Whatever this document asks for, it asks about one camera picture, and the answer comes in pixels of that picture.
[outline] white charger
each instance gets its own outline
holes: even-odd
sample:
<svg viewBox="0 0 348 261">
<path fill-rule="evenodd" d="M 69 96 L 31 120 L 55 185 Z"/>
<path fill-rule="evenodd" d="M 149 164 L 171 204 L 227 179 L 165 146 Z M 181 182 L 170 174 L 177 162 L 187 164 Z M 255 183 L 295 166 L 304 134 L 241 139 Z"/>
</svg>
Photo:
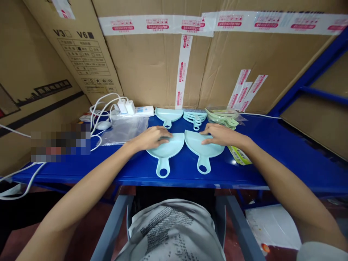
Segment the white charger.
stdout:
<svg viewBox="0 0 348 261">
<path fill-rule="evenodd" d="M 126 109 L 128 111 L 128 114 L 134 115 L 135 114 L 135 106 L 132 100 L 126 101 Z"/>
<path fill-rule="evenodd" d="M 128 113 L 126 108 L 126 99 L 119 99 L 117 106 L 119 107 L 121 113 Z"/>
</svg>

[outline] hand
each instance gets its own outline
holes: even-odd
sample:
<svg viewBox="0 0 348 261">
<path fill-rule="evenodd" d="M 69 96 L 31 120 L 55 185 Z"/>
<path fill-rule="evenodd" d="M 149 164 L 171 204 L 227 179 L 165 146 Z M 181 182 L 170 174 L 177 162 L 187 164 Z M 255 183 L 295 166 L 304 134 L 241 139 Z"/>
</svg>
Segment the hand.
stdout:
<svg viewBox="0 0 348 261">
<path fill-rule="evenodd" d="M 167 139 L 160 140 L 161 137 L 171 138 L 173 135 L 163 126 L 154 126 L 126 142 L 126 144 L 132 146 L 136 152 L 138 152 L 141 150 L 157 148 L 159 145 L 169 142 Z"/>
<path fill-rule="evenodd" d="M 251 142 L 248 136 L 220 124 L 207 123 L 205 130 L 200 132 L 200 134 L 207 135 L 208 133 L 210 133 L 213 138 L 202 141 L 203 145 L 214 143 L 222 146 L 232 145 L 242 149 L 242 147 Z"/>
</svg>

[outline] blue workbench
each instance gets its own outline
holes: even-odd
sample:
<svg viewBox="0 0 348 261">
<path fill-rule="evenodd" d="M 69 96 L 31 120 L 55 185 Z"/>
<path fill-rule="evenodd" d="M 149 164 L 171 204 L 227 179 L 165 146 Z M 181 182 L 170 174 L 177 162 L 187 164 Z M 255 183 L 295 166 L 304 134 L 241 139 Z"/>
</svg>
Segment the blue workbench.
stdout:
<svg viewBox="0 0 348 261">
<path fill-rule="evenodd" d="M 261 148 L 293 171 L 314 192 L 348 193 L 348 173 L 311 148 L 305 141 L 279 124 L 280 120 L 244 115 L 248 121 L 238 126 L 240 133 L 251 137 Z M 204 129 L 207 120 L 202 124 Z M 150 117 L 149 126 L 162 125 L 157 117 Z M 170 132 L 193 130 L 193 124 L 183 118 L 173 123 Z M 92 146 L 97 142 L 92 139 Z M 113 154 L 120 146 L 100 146 L 90 155 L 67 156 L 64 163 L 48 163 L 34 182 L 77 183 L 89 171 Z M 186 145 L 169 159 L 170 174 L 166 179 L 156 175 L 157 159 L 146 151 L 135 154 L 114 181 L 116 185 L 208 187 L 225 189 L 268 190 L 264 179 L 253 165 L 240 166 L 226 147 L 223 153 L 210 159 L 211 172 L 202 175 L 197 160 Z M 38 166 L 13 177 L 28 183 Z"/>
</svg>

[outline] computer mouse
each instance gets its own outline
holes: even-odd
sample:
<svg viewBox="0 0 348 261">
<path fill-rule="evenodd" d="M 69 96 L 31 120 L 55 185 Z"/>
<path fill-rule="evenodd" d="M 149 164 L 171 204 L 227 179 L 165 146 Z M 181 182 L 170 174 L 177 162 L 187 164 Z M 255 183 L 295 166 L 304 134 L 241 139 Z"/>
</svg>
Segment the computer mouse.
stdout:
<svg viewBox="0 0 348 261">
<path fill-rule="evenodd" d="M 103 131 L 111 127 L 111 122 L 109 121 L 101 121 L 97 124 L 96 129 Z"/>
</svg>

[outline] shirt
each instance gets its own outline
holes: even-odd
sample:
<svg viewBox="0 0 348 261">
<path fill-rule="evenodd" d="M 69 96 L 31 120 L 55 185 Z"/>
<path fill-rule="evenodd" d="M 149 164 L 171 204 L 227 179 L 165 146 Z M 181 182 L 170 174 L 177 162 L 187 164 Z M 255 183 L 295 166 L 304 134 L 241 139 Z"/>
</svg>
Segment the shirt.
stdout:
<svg viewBox="0 0 348 261">
<path fill-rule="evenodd" d="M 168 199 L 132 217 L 130 240 L 117 261 L 226 261 L 209 212 L 199 204 Z M 308 242 L 297 261 L 347 261 L 348 253 L 333 246 Z"/>
</svg>

